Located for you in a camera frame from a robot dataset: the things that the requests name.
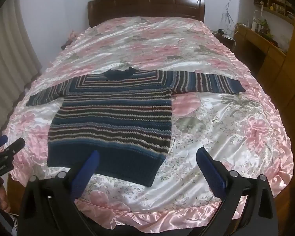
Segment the sweater sleeve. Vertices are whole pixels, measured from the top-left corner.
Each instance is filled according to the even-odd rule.
[[[26,106],[37,106],[47,104],[57,98],[64,97],[70,87],[72,79],[54,85],[31,96]]]
[[[173,94],[212,92],[236,94],[245,92],[238,80],[223,75],[174,71],[171,89]]]

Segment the cable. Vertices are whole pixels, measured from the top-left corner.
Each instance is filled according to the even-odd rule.
[[[226,4],[226,12],[224,12],[223,14],[222,14],[222,19],[221,20],[223,20],[223,18],[225,18],[225,25],[226,25],[226,34],[227,34],[227,32],[228,31],[230,31],[230,33],[232,33],[232,32],[234,32],[234,30],[231,30],[229,27],[230,27],[230,25],[231,25],[231,22],[232,23],[234,23],[234,21],[233,21],[233,19],[231,18],[231,15],[229,14],[229,12],[228,12],[228,9],[229,9],[229,5],[230,5],[230,2],[231,2],[232,0],[228,0],[228,3]]]

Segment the white wall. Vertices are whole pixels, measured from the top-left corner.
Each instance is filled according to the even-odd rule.
[[[89,27],[87,2],[90,0],[20,0],[29,39],[43,68],[61,51],[72,30]]]
[[[251,26],[255,10],[258,10],[256,12],[256,17],[260,18],[261,9],[254,5],[254,0],[240,0],[238,22],[248,25],[247,19],[249,19],[249,24]],[[274,35],[273,39],[279,44],[280,48],[287,51],[289,48],[289,42],[292,38],[294,26],[267,11],[264,11],[262,16],[269,24],[271,34]]]
[[[239,0],[238,22],[251,25],[255,10],[254,0]]]
[[[222,13],[226,12],[226,4],[228,0],[205,0],[205,24],[210,30],[216,31],[217,29],[227,30],[225,19],[221,20]],[[228,12],[232,17],[234,23],[231,24],[229,29],[233,30],[238,20],[239,0],[232,0]]]

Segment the window curtain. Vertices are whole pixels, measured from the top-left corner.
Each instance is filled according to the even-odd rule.
[[[13,110],[13,103],[40,69],[23,24],[19,0],[6,0],[0,8],[0,129]]]

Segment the satin bedspread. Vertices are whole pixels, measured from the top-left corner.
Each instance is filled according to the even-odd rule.
[[[248,68],[200,21],[141,17],[87,29],[33,82],[4,132],[8,144],[19,137],[26,143],[14,158],[12,177],[26,185],[31,175],[49,178],[68,170],[46,166],[49,126],[63,100],[26,107],[31,95],[76,76],[129,66],[225,75],[240,80],[246,92],[173,97],[170,152],[152,187],[94,174],[76,200],[85,215],[105,228],[128,224],[149,233],[206,225],[219,199],[196,164],[200,147],[242,176],[265,174],[275,196],[290,182],[290,139],[279,112]],[[234,218],[240,217],[244,203],[243,198]]]

